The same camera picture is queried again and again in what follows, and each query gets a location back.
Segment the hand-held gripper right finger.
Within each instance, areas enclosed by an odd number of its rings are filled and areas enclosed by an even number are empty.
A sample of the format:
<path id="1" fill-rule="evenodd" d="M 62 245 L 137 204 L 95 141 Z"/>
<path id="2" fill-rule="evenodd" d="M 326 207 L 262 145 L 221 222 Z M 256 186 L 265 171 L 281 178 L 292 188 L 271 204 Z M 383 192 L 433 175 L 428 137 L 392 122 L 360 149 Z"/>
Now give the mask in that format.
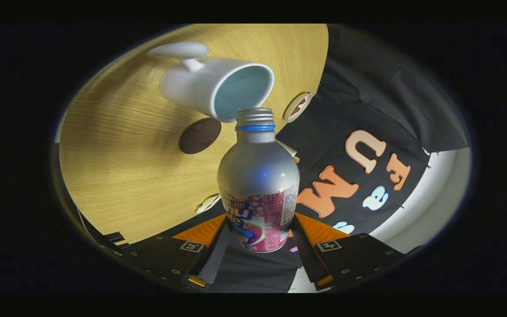
<path id="1" fill-rule="evenodd" d="M 290 229 L 302 266 L 317 291 L 355 289 L 407 258 L 368 233 L 348 235 L 299 213 Z"/>

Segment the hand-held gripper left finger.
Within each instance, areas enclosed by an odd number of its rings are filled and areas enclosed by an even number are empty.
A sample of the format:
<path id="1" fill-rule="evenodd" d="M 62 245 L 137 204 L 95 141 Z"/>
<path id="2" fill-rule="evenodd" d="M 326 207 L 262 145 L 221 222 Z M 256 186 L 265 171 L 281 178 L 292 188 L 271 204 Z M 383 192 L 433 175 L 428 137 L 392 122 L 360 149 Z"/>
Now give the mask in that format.
<path id="1" fill-rule="evenodd" d="M 121 250 L 133 267 L 162 288 L 207 291 L 217 278 L 231 237 L 227 217 L 219 215 L 174 236 L 161 233 Z"/>

